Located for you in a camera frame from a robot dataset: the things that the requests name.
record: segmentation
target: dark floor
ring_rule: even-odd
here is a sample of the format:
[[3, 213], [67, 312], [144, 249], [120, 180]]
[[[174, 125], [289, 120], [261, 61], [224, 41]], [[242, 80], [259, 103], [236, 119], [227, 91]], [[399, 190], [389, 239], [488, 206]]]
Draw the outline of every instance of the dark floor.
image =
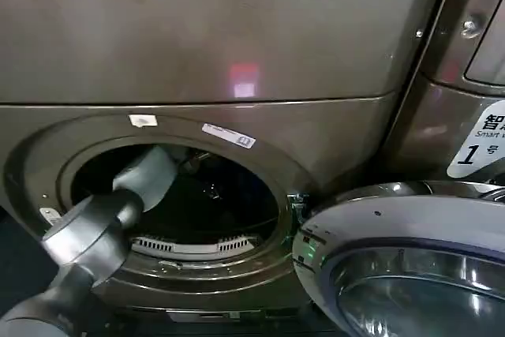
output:
[[[35, 240], [6, 215], [0, 216], [0, 259], [2, 259], [0, 315], [19, 301], [43, 291], [57, 270], [54, 262]], [[171, 322], [163, 314], [146, 319], [113, 313], [101, 301], [92, 298], [83, 308], [83, 314], [88, 316], [85, 323], [87, 337], [344, 336], [326, 317], [313, 309], [306, 309], [301, 317], [289, 320], [269, 320], [248, 324], [178, 324]]]

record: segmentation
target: front-load washer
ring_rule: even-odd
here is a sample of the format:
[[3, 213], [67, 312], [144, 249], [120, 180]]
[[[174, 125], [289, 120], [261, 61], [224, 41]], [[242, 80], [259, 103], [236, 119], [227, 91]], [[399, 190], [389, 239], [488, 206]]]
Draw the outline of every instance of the front-load washer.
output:
[[0, 204], [35, 238], [153, 145], [178, 176], [96, 289], [297, 308], [293, 236], [375, 154], [436, 0], [0, 0]]

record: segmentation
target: sign label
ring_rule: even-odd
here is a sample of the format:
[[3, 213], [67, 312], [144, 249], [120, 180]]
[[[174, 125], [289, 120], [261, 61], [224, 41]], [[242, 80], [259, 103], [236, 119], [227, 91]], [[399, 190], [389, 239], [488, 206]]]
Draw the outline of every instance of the sign label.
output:
[[42, 207], [39, 208], [39, 212], [50, 225], [56, 224], [61, 218], [58, 211], [56, 211], [54, 208]]
[[202, 126], [202, 130], [205, 133], [222, 138], [223, 140], [229, 141], [232, 144], [236, 144], [246, 149], [252, 148], [256, 142], [256, 139], [252, 137], [246, 136], [245, 134], [239, 132], [235, 132], [231, 129], [221, 128], [217, 125], [204, 124], [204, 126]]
[[464, 178], [505, 157], [505, 100], [482, 112], [447, 168], [452, 178]]
[[156, 116], [153, 114], [129, 114], [128, 117], [132, 125], [137, 128], [142, 128], [143, 126], [158, 126]]

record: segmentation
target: number 1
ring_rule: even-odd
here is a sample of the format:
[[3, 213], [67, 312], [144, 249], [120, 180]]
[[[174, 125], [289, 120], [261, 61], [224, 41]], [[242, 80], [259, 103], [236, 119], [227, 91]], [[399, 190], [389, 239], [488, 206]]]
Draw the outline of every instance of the number 1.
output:
[[472, 159], [473, 155], [475, 154], [475, 152], [477, 151], [478, 148], [479, 148], [479, 145], [469, 146], [468, 149], [470, 149], [470, 153], [468, 153], [468, 156], [463, 161], [458, 161], [458, 164], [459, 165], [471, 165], [473, 163], [473, 161], [470, 161], [470, 160]]

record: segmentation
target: washing machine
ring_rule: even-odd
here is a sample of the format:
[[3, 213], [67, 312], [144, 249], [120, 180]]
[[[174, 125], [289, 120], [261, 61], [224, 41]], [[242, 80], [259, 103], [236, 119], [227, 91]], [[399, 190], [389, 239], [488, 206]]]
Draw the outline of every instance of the washing machine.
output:
[[0, 0], [0, 202], [34, 238], [154, 145], [178, 176], [95, 292], [299, 309], [293, 238], [357, 185], [436, 0]]
[[107, 303], [499, 320], [501, 2], [0, 0], [0, 205], [41, 238], [160, 146], [177, 176]]

